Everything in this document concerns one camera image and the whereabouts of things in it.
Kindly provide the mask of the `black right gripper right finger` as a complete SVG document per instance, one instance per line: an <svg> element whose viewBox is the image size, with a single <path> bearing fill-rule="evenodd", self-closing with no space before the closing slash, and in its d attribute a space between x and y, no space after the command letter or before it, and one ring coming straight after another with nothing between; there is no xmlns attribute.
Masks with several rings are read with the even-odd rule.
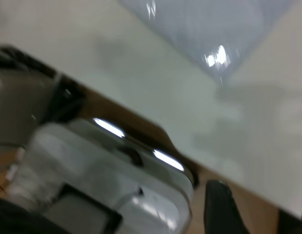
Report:
<svg viewBox="0 0 302 234"><path fill-rule="evenodd" d="M279 234L302 234L302 219L298 219L284 210L279 210Z"/></svg>

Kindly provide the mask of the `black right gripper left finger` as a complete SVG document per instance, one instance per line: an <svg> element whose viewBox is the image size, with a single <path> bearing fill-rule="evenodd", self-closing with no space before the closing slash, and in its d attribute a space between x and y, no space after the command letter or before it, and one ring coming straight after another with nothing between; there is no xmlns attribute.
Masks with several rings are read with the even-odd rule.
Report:
<svg viewBox="0 0 302 234"><path fill-rule="evenodd" d="M249 233L230 188L220 180L208 180L205 186L204 231L206 234Z"/></svg>

